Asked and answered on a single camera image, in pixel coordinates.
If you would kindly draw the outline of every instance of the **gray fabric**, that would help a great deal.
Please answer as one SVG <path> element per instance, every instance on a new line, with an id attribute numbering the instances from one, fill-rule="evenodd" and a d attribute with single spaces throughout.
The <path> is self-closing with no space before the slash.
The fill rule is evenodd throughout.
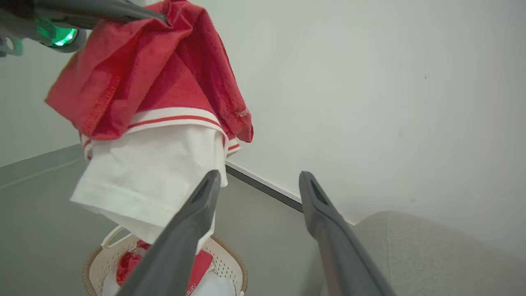
<path id="1" fill-rule="evenodd" d="M 397 296 L 526 295 L 526 263 L 443 225 L 398 212 L 354 229 Z"/>

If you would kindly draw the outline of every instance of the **white laundry basket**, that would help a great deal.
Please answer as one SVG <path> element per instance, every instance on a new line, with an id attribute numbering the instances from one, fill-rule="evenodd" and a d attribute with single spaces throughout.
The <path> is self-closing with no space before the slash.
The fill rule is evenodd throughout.
<path id="1" fill-rule="evenodd" d="M 88 296 L 102 294 L 104 279 L 114 268 L 117 268 L 120 257 L 137 246 L 138 237 L 129 234 L 115 243 L 109 242 L 122 230 L 121 226 L 113 229 L 100 244 L 100 247 L 88 258 L 82 269 L 82 281 Z M 213 258 L 213 272 L 218 276 L 230 279 L 234 283 L 236 296 L 243 296 L 247 290 L 247 269 L 242 260 L 232 249 L 212 237 L 203 247 Z"/>

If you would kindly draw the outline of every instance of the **green light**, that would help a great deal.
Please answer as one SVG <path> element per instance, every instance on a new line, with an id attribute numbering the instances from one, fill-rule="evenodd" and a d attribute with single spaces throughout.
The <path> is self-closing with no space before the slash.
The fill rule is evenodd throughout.
<path id="1" fill-rule="evenodd" d="M 77 29 L 55 27 L 55 38 L 51 40 L 56 46 L 64 46 L 75 37 Z"/>

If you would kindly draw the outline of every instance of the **floor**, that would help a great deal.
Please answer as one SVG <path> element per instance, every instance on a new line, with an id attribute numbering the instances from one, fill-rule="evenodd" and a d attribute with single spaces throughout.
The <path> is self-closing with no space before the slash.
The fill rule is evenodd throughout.
<path id="1" fill-rule="evenodd" d="M 86 163 L 0 189 L 1 295 L 85 295 L 80 271 L 115 224 L 68 201 Z M 300 212 L 229 176 L 216 233 L 244 260 L 247 296 L 319 295 L 318 248 Z"/>

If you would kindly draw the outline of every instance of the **basket handle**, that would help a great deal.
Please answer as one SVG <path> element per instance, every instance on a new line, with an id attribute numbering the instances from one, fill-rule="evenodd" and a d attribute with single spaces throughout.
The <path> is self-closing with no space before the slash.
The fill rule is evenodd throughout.
<path id="1" fill-rule="evenodd" d="M 119 232 L 124 229 L 124 227 L 122 226 L 117 226 L 115 227 L 103 240 L 102 240 L 102 243 L 100 243 L 100 246 L 102 246 L 102 249 L 103 250 L 106 250 L 106 249 L 111 249 L 113 248 L 114 246 L 118 245 L 120 242 L 122 242 L 123 240 L 129 238 L 132 234 L 128 234 L 127 236 L 123 237 L 122 239 L 112 243 L 112 244 L 109 244 L 109 242 L 116 236 L 119 234 Z"/>

